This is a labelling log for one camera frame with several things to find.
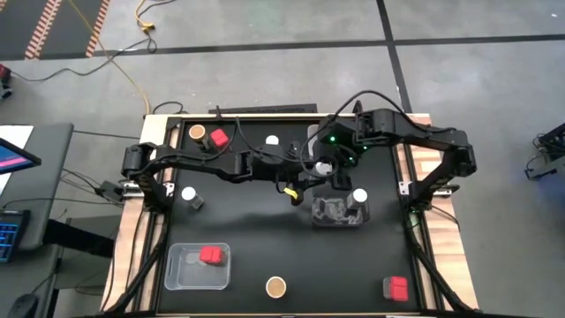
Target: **wooden table frame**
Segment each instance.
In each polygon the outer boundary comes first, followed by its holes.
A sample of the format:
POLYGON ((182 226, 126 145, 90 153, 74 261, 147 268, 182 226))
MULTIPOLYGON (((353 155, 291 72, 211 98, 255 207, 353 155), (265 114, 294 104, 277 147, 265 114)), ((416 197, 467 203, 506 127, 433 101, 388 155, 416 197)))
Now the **wooden table frame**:
MULTIPOLYGON (((226 114, 224 117, 325 117, 328 114, 226 114)), ((342 114, 343 117, 351 117, 353 114, 342 114)), ((184 118, 213 118, 215 115, 199 114, 199 115, 148 115, 143 125, 141 132, 140 142, 153 142, 160 145, 163 143, 168 131, 167 124, 171 117, 184 117, 184 118)), ((410 114, 412 120, 420 124, 431 124, 431 119, 427 114, 410 114)), ((171 127, 169 133, 169 141, 172 147, 177 146, 178 128, 171 127)), ((397 147, 399 164, 402 172, 403 180, 411 180, 409 173, 409 165, 404 153, 404 147, 399 145, 397 147)), ((423 179, 441 162, 441 153, 436 150, 427 148, 411 147, 411 156, 413 157, 413 168, 415 168, 418 179, 423 179)), ((173 170, 167 169, 164 171, 163 179, 170 180, 173 170)), ((139 263, 146 244, 147 226, 149 223, 149 213, 142 211, 143 199, 129 199, 124 206, 122 220, 120 223, 119 233, 116 238, 116 247, 113 262, 116 264, 114 268, 114 281, 111 290, 109 273, 106 290, 102 299, 106 299, 109 295, 109 301, 106 309, 117 301, 118 297, 124 292, 126 287, 126 278, 130 282, 135 277, 139 270, 139 263), (130 258, 133 253, 133 262, 130 264, 130 258)), ((455 215, 451 199, 433 199, 433 205, 449 212, 452 216, 455 215)), ((156 244, 156 241, 161 232, 162 217, 158 217, 154 223, 154 235, 151 239, 151 247, 156 244)), ((449 283, 451 288, 458 294, 463 302, 470 307, 477 308, 477 299, 473 290, 471 274, 467 266, 465 252, 463 250, 463 243, 459 235, 459 230, 452 220, 447 219, 441 214, 434 213, 434 210, 426 212, 426 225, 429 239, 431 241, 431 248, 433 250, 433 257, 437 269, 441 272, 445 280, 449 283)), ((422 231, 415 228, 416 235, 421 242, 422 231)), ((433 286, 429 275, 424 267, 419 264, 419 272, 421 275, 422 287, 426 298, 426 305, 429 309, 435 309, 435 297, 433 293, 433 286)), ((139 310, 149 310, 151 294, 154 288, 155 265, 150 270, 143 284, 143 291, 140 297, 139 310)))

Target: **keyboard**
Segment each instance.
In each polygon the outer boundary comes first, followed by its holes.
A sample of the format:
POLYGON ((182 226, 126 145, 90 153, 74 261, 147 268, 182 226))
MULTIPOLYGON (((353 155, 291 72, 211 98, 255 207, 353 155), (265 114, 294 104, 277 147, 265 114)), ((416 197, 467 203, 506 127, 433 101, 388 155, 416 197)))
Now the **keyboard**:
POLYGON ((29 219, 28 210, 0 210, 0 262, 10 261, 29 219))

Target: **red cube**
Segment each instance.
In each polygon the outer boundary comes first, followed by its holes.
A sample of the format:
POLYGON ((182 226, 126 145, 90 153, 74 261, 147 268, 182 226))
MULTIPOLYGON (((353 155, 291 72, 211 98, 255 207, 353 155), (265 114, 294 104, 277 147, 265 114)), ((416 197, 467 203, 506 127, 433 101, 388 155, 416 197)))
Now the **red cube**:
POLYGON ((408 281, 406 277, 391 276, 384 279, 384 296, 393 301, 408 301, 408 281))
POLYGON ((218 246, 204 246, 200 250, 200 260, 206 264, 222 263, 222 249, 218 246))
POLYGON ((226 133, 223 132, 223 130, 221 128, 218 128, 218 129, 214 130, 213 132, 211 132, 210 137, 212 138, 212 140, 214 141, 214 144, 217 147, 221 147, 221 146, 227 144, 228 141, 230 141, 230 138, 228 138, 228 135, 226 135, 226 133))

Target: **gray floor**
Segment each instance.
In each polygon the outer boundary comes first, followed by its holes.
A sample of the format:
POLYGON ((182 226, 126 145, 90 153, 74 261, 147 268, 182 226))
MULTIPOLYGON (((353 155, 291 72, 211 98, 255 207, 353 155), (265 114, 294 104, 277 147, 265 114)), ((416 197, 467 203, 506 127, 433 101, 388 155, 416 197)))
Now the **gray floor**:
MULTIPOLYGON (((559 34, 565 4, 529 0, 386 1, 397 39, 559 34)), ((108 49, 142 38, 134 4, 114 1, 102 29, 108 49)), ((154 8, 160 47, 382 39, 373 0, 184 1, 154 8)), ((478 303, 488 313, 561 317, 565 299, 565 186, 552 176, 527 181, 531 139, 565 121, 564 42, 400 47, 414 112, 437 125, 468 132, 478 172, 460 179, 454 197, 478 303)), ((90 69, 103 58, 10 62, 29 77, 62 66, 90 69)), ((360 89, 398 100, 386 48, 295 49, 237 53, 120 57, 153 105, 178 100, 193 113, 229 107, 316 102, 335 110, 360 89)), ((0 105, 0 124, 71 121, 77 129, 139 135, 143 102, 127 80, 107 67, 86 77, 62 75, 43 84, 15 80, 0 105)), ((372 97, 371 108, 385 107, 372 97)), ((117 180, 129 140, 75 135, 67 167, 117 180)), ((61 185, 58 196, 88 198, 61 185)), ((58 204, 76 217, 114 215, 116 208, 58 204)), ((65 294, 56 316, 86 314, 75 304, 99 298, 65 294)))

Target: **transparent tray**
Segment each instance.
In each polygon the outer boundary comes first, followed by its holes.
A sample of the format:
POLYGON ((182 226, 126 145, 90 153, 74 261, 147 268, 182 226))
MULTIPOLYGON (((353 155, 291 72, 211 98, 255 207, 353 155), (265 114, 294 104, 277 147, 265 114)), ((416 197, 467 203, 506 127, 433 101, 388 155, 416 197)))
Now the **transparent tray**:
POLYGON ((230 283, 231 254, 225 243, 176 243, 169 248, 165 287, 170 291, 222 290, 230 283), (204 246, 218 246, 223 252, 222 265, 200 260, 204 246))

